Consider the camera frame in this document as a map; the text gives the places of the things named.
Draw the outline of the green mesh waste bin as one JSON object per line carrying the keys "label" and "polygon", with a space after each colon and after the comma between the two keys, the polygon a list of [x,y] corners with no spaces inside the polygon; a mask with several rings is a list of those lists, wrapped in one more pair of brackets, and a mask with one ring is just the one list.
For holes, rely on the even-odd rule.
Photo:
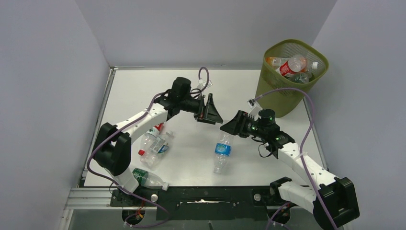
{"label": "green mesh waste bin", "polygon": [[[318,63],[318,69],[310,71],[312,77],[308,83],[290,81],[277,73],[275,68],[266,62],[268,57],[289,58],[296,54],[303,55],[310,62]],[[328,68],[329,62],[327,58],[310,45],[295,39],[283,40],[265,51],[255,96],[258,97],[271,90],[280,88],[296,88],[308,93],[327,72]],[[276,117],[280,118],[290,113],[302,101],[303,97],[304,95],[300,92],[282,90],[267,94],[257,101],[262,108],[274,110]]]}

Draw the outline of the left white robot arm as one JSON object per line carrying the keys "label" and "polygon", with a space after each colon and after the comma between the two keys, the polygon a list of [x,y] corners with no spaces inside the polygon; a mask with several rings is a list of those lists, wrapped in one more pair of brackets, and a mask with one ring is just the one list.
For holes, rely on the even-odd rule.
{"label": "left white robot arm", "polygon": [[207,97],[193,98],[191,81],[177,77],[172,87],[155,95],[149,106],[131,118],[112,125],[105,123],[97,134],[90,160],[95,160],[110,175],[108,180],[126,194],[139,187],[138,180],[129,169],[132,144],[153,126],[164,123],[180,111],[193,114],[197,122],[223,123],[217,111],[212,93]]}

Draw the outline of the orange drink bottle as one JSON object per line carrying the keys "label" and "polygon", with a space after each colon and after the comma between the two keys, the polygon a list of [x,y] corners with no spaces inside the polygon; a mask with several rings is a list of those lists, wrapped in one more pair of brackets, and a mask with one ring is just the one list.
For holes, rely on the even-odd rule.
{"label": "orange drink bottle", "polygon": [[[289,57],[266,57],[265,61],[274,69],[277,69],[289,59]],[[308,62],[306,67],[301,70],[301,72],[311,71],[315,69],[318,69],[318,62]]]}

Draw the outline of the crushed clear bottle white cap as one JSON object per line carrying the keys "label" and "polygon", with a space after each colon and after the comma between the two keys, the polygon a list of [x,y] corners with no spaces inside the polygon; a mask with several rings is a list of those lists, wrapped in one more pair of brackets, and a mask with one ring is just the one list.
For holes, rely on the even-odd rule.
{"label": "crushed clear bottle white cap", "polygon": [[148,145],[145,153],[141,156],[140,161],[149,169],[154,170],[160,163],[165,153],[172,145],[174,138],[173,131],[167,131],[159,134],[157,138]]}

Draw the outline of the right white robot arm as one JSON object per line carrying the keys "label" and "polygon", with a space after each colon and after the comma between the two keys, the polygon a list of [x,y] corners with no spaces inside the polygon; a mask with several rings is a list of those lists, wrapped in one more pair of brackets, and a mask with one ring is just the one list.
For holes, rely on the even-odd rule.
{"label": "right white robot arm", "polygon": [[260,110],[257,119],[239,110],[220,130],[241,138],[259,138],[272,156],[307,183],[308,186],[303,187],[288,177],[272,182],[269,197],[274,204],[290,201],[302,207],[313,214],[324,230],[341,227],[360,216],[353,182],[347,177],[338,178],[301,153],[298,143],[276,124],[273,110]]}

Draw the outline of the clear bottle blue label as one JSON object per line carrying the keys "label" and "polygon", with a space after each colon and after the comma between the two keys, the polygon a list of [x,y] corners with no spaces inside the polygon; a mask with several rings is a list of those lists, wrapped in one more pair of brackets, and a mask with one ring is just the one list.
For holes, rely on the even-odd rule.
{"label": "clear bottle blue label", "polygon": [[214,150],[214,173],[221,174],[227,163],[232,151],[234,136],[224,131],[220,132]]}

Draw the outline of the clear bottle dark green label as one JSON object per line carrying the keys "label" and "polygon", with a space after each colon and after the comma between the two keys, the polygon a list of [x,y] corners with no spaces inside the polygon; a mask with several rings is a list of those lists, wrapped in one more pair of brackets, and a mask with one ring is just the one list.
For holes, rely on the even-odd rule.
{"label": "clear bottle dark green label", "polygon": [[168,182],[163,181],[159,176],[152,172],[135,168],[133,169],[132,174],[142,187],[162,189],[164,191],[167,191],[169,188]]}

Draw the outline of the aluminium frame rail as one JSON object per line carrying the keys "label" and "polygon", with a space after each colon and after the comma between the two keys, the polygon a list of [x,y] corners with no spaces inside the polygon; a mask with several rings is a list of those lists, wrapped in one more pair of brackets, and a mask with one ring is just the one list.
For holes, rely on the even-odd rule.
{"label": "aluminium frame rail", "polygon": [[[66,209],[82,209],[82,210],[116,210],[119,212],[119,218],[125,219],[126,217],[134,214],[137,210],[141,213],[145,213],[146,211],[155,211],[155,208],[124,208],[124,207],[112,207],[110,205],[111,196],[113,190],[117,188],[108,188],[108,187],[82,187],[82,188],[73,188],[71,189],[68,201],[66,203]],[[148,219],[156,220],[156,214],[152,214],[148,216]],[[238,224],[247,223],[252,219],[243,218],[243,219],[235,219],[235,220],[208,220],[209,222],[221,222],[226,223],[227,221],[232,221],[234,226]]]}

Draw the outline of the clear bottle red label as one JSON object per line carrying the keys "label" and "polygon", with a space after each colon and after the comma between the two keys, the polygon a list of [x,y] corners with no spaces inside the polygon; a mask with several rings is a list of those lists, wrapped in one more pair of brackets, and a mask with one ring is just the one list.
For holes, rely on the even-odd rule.
{"label": "clear bottle red label", "polygon": [[156,140],[158,135],[161,133],[163,126],[164,123],[160,123],[158,125],[155,125],[151,129],[149,129],[146,133],[143,134],[140,141],[138,155],[143,156],[146,153],[151,144]]}
{"label": "clear bottle red label", "polygon": [[275,71],[283,77],[291,77],[302,71],[307,66],[307,59],[298,54],[289,58],[284,64],[279,66]]}

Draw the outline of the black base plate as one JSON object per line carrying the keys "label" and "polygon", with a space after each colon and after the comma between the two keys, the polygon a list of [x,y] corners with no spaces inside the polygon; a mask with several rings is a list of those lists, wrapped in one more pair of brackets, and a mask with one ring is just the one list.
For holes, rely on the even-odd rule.
{"label": "black base plate", "polygon": [[285,201],[271,195],[269,186],[175,186],[167,191],[138,188],[139,198],[113,190],[110,205],[155,208],[156,220],[262,221]]}

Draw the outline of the clear bottle red label top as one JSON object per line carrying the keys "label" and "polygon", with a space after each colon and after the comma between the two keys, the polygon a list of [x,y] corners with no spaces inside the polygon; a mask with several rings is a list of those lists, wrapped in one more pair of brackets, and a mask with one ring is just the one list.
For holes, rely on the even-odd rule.
{"label": "clear bottle red label top", "polygon": [[298,54],[289,58],[284,64],[279,66],[275,71],[283,77],[291,77],[302,71],[307,66],[307,59]]}

